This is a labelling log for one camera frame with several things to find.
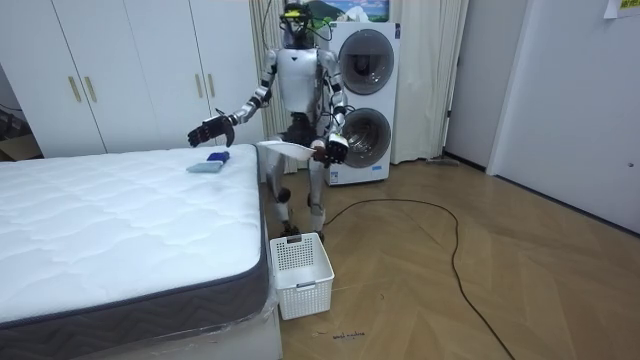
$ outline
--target plastic basket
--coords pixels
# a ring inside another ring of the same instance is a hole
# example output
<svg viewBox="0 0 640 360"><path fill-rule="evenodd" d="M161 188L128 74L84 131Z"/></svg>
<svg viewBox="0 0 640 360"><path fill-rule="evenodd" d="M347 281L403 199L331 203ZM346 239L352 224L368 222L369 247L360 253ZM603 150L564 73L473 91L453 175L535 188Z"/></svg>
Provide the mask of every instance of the plastic basket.
<svg viewBox="0 0 640 360"><path fill-rule="evenodd" d="M334 274L318 234L271 240L271 261L282 319L329 310Z"/></svg>

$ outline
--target mattress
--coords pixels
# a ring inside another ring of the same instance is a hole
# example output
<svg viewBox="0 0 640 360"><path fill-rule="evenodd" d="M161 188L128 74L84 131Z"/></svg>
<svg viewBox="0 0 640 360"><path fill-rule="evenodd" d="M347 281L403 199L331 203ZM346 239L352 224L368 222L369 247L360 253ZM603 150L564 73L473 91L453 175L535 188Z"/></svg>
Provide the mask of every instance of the mattress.
<svg viewBox="0 0 640 360"><path fill-rule="evenodd" d="M218 174L185 169L229 151ZM71 359L259 312L251 145L0 163L0 359Z"/></svg>

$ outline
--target plastic wrap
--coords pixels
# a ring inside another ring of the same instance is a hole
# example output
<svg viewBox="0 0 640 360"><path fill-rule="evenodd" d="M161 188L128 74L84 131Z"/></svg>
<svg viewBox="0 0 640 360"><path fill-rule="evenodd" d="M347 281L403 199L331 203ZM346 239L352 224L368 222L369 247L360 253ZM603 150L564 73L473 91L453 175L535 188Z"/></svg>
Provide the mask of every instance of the plastic wrap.
<svg viewBox="0 0 640 360"><path fill-rule="evenodd" d="M262 310L247 317L226 324L217 324L215 326L150 338L144 341L130 343L98 353L89 354L76 359L186 359L186 352L196 352L198 347L218 344L219 340L227 333L240 332L246 328L258 327L265 324L273 316L277 316L277 312L274 311L277 306L278 297L273 286L270 286L269 294Z"/></svg>

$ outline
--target wardrobe door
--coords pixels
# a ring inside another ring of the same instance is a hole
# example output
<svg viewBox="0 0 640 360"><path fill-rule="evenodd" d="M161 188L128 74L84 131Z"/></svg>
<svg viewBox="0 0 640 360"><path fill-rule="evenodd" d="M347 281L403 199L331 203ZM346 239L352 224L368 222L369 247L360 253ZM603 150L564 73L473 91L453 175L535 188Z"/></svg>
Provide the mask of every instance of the wardrobe door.
<svg viewBox="0 0 640 360"><path fill-rule="evenodd" d="M124 3L53 0L53 4L107 152L165 148Z"/></svg>
<svg viewBox="0 0 640 360"><path fill-rule="evenodd" d="M190 2L212 114L235 111L258 87L249 1ZM264 140L261 111L235 130L236 144Z"/></svg>
<svg viewBox="0 0 640 360"><path fill-rule="evenodd" d="M45 157L105 152L50 1L0 1L0 62Z"/></svg>
<svg viewBox="0 0 640 360"><path fill-rule="evenodd" d="M125 6L163 144L187 147L189 131L211 117L189 0L125 0Z"/></svg>

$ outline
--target dryer door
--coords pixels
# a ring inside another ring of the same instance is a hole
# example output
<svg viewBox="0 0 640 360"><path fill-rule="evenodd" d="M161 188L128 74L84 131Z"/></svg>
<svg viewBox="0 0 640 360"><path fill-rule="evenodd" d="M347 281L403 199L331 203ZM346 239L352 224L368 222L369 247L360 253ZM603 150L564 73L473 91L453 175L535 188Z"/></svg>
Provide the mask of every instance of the dryer door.
<svg viewBox="0 0 640 360"><path fill-rule="evenodd" d="M391 127L380 112L361 108L347 115L342 136L349 142L345 165L365 168L378 162L389 149Z"/></svg>
<svg viewBox="0 0 640 360"><path fill-rule="evenodd" d="M370 95L384 87L393 72L393 47L380 32L353 33L340 49L340 68L347 89Z"/></svg>

